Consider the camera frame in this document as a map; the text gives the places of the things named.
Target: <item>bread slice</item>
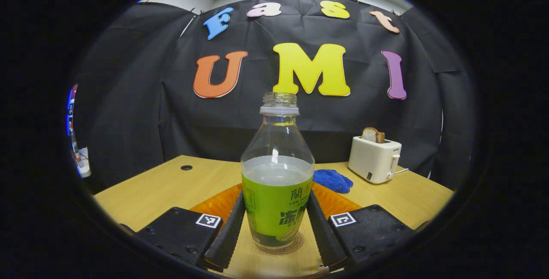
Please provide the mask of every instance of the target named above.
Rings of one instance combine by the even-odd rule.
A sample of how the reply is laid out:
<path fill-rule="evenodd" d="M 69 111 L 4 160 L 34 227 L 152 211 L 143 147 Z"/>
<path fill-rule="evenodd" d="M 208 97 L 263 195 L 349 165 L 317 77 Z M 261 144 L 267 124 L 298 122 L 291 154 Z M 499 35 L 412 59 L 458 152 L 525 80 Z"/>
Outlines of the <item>bread slice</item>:
<path fill-rule="evenodd" d="M 378 144 L 385 142 L 385 134 L 372 127 L 367 127 L 362 131 L 362 138 Z"/>

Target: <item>letter m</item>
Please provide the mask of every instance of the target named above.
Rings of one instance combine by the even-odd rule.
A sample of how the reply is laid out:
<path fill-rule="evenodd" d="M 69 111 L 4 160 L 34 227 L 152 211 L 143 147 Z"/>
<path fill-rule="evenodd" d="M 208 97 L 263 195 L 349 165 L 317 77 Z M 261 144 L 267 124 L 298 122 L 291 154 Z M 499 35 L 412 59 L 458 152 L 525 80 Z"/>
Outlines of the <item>letter m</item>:
<path fill-rule="evenodd" d="M 323 74 L 322 84 L 318 87 L 321 94 L 345 97 L 351 93 L 345 84 L 343 46 L 324 44 L 312 61 L 296 43 L 276 44 L 273 50 L 280 55 L 278 84 L 273 87 L 274 92 L 297 93 L 299 87 L 294 84 L 295 72 L 306 93 L 312 93 L 320 74 Z"/>

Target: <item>blue letter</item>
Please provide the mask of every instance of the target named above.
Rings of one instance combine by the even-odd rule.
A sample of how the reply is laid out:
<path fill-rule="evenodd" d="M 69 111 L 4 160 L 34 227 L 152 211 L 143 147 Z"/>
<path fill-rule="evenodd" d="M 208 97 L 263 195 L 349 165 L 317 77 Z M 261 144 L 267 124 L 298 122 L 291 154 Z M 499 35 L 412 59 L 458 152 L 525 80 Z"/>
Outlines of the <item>blue letter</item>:
<path fill-rule="evenodd" d="M 231 19 L 231 16 L 226 13 L 229 13 L 232 10 L 232 7 L 227 7 L 227 9 L 224 9 L 216 15 L 213 15 L 210 19 L 202 24 L 207 25 L 208 31 L 210 31 L 210 35 L 208 35 L 208 40 L 213 39 L 214 36 L 220 34 L 223 30 L 227 29 L 228 25 L 222 24 L 222 22 L 226 23 L 227 21 L 229 21 L 229 19 Z"/>

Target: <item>wooden table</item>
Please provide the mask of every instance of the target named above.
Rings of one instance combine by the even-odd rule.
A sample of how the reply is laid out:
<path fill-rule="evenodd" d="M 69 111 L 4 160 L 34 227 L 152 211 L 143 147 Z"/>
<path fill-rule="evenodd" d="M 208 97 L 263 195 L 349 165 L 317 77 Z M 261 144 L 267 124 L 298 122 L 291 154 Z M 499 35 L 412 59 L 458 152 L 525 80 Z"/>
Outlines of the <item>wooden table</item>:
<path fill-rule="evenodd" d="M 188 171 L 181 166 L 191 165 Z M 317 164 L 315 169 L 337 170 L 354 182 L 343 194 L 362 207 L 380 205 L 412 229 L 431 220 L 451 198 L 453 191 L 410 171 L 398 173 L 380 185 L 362 179 L 347 162 Z M 141 230 L 173 206 L 189 209 L 201 201 L 241 183 L 241 164 L 179 156 L 98 194 L 100 206 L 118 223 Z M 235 278 L 305 277 L 319 271 L 322 263 L 308 215 L 300 233 L 303 245 L 293 253 L 273 255 L 259 250 L 251 238 L 247 216 L 229 268 L 223 275 Z"/>

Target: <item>bottle neck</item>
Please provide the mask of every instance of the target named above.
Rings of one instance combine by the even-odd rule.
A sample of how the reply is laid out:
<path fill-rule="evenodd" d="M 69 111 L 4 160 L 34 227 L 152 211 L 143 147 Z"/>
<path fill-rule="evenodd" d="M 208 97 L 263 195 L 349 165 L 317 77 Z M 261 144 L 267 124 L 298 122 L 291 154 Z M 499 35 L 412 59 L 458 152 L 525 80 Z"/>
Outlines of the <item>bottle neck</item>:
<path fill-rule="evenodd" d="M 271 124 L 273 126 L 295 126 L 295 115 L 263 115 L 263 124 Z"/>

